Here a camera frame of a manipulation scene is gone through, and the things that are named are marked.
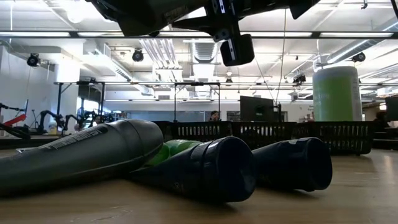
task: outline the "green bottle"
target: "green bottle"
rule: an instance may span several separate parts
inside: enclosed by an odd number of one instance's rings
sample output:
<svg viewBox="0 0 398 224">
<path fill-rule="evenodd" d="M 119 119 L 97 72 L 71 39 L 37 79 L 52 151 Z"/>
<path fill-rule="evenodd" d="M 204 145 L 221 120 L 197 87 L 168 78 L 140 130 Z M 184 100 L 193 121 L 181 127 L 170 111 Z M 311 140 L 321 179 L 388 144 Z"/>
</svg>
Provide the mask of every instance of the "green bottle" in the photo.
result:
<svg viewBox="0 0 398 224">
<path fill-rule="evenodd" d="M 166 144 L 170 148 L 170 157 L 186 150 L 191 147 L 197 146 L 201 144 L 200 141 L 191 141 L 191 140 L 170 140 L 166 142 Z"/>
<path fill-rule="evenodd" d="M 162 148 L 150 161 L 146 163 L 147 166 L 156 166 L 169 158 L 170 148 L 167 144 L 163 143 Z"/>
</svg>

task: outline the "green cylinder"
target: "green cylinder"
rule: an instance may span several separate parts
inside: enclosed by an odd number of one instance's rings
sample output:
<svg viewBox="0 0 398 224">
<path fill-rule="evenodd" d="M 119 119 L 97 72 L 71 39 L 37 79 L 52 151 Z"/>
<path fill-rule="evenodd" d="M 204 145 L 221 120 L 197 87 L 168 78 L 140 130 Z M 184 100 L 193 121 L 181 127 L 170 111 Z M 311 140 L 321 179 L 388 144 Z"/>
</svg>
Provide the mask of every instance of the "green cylinder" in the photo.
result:
<svg viewBox="0 0 398 224">
<path fill-rule="evenodd" d="M 333 67 L 313 75 L 315 121 L 361 121 L 362 106 L 358 71 Z"/>
<path fill-rule="evenodd" d="M 170 156 L 170 148 L 168 145 L 163 143 L 162 149 L 153 157 L 150 161 L 147 162 L 147 166 L 156 166 L 161 162 L 168 159 Z"/>
<path fill-rule="evenodd" d="M 170 140 L 166 142 L 166 144 L 170 147 L 170 157 L 201 143 L 202 142 L 200 141 L 190 140 Z"/>
</svg>

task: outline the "black plastic crate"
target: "black plastic crate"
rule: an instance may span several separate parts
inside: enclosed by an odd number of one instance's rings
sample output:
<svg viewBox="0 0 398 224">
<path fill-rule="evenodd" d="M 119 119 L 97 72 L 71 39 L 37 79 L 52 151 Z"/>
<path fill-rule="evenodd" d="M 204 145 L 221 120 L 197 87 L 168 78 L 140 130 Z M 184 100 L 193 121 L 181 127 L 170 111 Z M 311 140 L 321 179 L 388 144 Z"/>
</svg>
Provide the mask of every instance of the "black plastic crate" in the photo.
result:
<svg viewBox="0 0 398 224">
<path fill-rule="evenodd" d="M 162 130 L 164 142 L 167 142 L 169 140 L 173 140 L 173 134 L 172 134 L 173 122 L 170 122 L 170 121 L 153 121 L 153 123 L 157 124 L 158 127 L 160 128 L 160 130 Z"/>
<path fill-rule="evenodd" d="M 374 136 L 372 121 L 308 122 L 296 125 L 295 138 L 317 137 L 332 154 L 368 154 Z"/>
<path fill-rule="evenodd" d="M 183 122 L 172 126 L 173 139 L 186 139 L 207 142 L 231 135 L 231 123 L 220 122 Z"/>
<path fill-rule="evenodd" d="M 254 150 L 275 142 L 290 140 L 295 125 L 296 122 L 232 122 L 232 133 Z"/>
</svg>

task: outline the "black frame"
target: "black frame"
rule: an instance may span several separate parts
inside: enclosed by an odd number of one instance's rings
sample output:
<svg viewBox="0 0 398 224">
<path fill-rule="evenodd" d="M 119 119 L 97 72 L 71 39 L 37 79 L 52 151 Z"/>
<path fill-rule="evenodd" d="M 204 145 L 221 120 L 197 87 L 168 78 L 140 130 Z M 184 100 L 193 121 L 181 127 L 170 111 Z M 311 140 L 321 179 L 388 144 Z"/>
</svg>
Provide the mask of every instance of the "black frame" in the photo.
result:
<svg viewBox="0 0 398 224">
<path fill-rule="evenodd" d="M 54 83 L 58 85 L 58 101 L 57 101 L 57 115 L 60 114 L 60 109 L 61 109 L 61 96 L 62 93 L 67 90 L 71 85 L 95 85 L 95 84 L 101 84 L 102 85 L 102 92 L 101 92 L 101 101 L 99 103 L 100 109 L 99 109 L 99 115 L 103 115 L 103 110 L 104 110 L 104 102 L 105 102 L 105 82 L 72 82 L 72 83 L 64 83 L 64 82 L 58 82 Z"/>
</svg>

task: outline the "table surface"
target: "table surface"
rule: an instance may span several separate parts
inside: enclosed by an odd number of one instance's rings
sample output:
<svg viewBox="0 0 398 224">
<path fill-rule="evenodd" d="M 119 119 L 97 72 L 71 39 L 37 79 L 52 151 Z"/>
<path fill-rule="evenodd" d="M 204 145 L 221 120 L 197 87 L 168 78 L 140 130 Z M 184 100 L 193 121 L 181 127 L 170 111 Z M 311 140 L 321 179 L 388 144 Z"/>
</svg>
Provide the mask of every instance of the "table surface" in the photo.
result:
<svg viewBox="0 0 398 224">
<path fill-rule="evenodd" d="M 0 152 L 1 156 L 10 151 Z M 258 188 L 240 203 L 207 205 L 125 180 L 0 199 L 0 223 L 357 223 L 398 222 L 398 152 L 333 157 L 323 191 Z"/>
<path fill-rule="evenodd" d="M 61 135 L 49 135 L 49 134 L 44 134 L 44 135 L 38 135 L 38 136 L 31 136 L 31 139 L 58 139 L 62 138 L 64 136 Z M 15 136 L 0 136 L 1 139 L 20 139 Z"/>
</svg>

